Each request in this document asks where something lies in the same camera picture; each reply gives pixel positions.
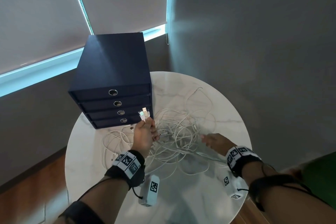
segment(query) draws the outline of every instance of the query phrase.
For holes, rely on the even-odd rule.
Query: person's left hand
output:
[[[136,150],[146,158],[154,141],[160,139],[156,131],[155,121],[149,117],[145,121],[140,121],[134,129],[133,146],[131,150]]]

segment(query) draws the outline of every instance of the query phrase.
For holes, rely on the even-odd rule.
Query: hand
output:
[[[225,156],[232,147],[237,146],[221,134],[201,135],[201,138],[202,143],[205,143],[206,146],[223,156]]]
[[[145,121],[140,121],[134,129],[133,145],[131,150],[136,150],[146,158],[154,141],[160,139],[156,131],[155,121],[149,117]]]

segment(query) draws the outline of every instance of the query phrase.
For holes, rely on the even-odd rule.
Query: brown wooden floor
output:
[[[52,223],[69,205],[65,185],[65,155],[0,194],[0,223]],[[232,224],[268,224],[247,200]]]

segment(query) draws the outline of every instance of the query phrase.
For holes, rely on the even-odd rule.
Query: drawer front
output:
[[[114,98],[114,99],[104,99],[97,101],[88,101],[80,103],[85,113],[89,113],[92,111],[99,110],[107,110],[107,109],[120,109],[124,107],[132,107],[139,105],[150,105],[151,104],[151,96],[148,95],[140,95],[140,96],[132,96],[132,97],[124,97],[124,98]]]
[[[97,128],[109,128],[121,125],[135,124],[138,123],[139,121],[141,121],[141,118],[138,114],[133,116],[124,116],[106,120],[96,120],[92,121],[92,123],[94,123]]]
[[[101,111],[101,112],[90,112],[86,115],[90,117],[91,120],[102,120],[114,117],[124,117],[124,116],[132,116],[132,115],[139,115],[138,112],[142,110],[142,108],[146,107],[147,111],[152,113],[152,108],[150,105],[144,106],[134,106],[134,107],[125,107],[122,106],[120,108]]]
[[[118,87],[106,87],[90,90],[76,90],[72,94],[79,102],[107,99],[107,98],[119,98],[125,96],[144,95],[150,94],[149,84],[131,85],[131,86],[118,86]]]

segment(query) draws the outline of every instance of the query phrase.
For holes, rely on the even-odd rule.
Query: person's right arm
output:
[[[223,156],[236,146],[221,134],[202,135],[202,142]],[[261,162],[250,162],[243,167],[242,177],[248,186],[254,180],[264,177],[261,167]],[[279,174],[267,165],[264,165],[264,171],[267,176]],[[298,184],[287,185],[305,190]],[[274,186],[265,189],[260,195],[260,203],[274,224],[332,223],[336,220],[336,211],[332,207],[291,188]]]

